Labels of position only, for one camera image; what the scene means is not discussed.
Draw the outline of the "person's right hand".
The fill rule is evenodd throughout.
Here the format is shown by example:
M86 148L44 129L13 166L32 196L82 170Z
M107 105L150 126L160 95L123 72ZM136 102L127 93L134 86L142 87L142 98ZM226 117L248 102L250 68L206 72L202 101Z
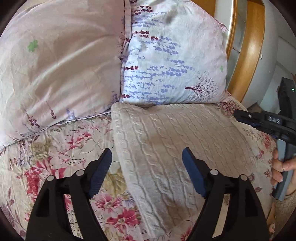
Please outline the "person's right hand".
M275 148L273 150L273 158L272 158L272 168L271 168L271 185L276 186L278 183L283 181L283 176L282 173L284 171L290 171L293 170L293 176L290 181L290 184L287 189L286 196L290 196L295 192L295 187L296 187L296 180L295 180L295 168L296 168L296 160L295 157L285 161L281 162L278 159L278 150Z

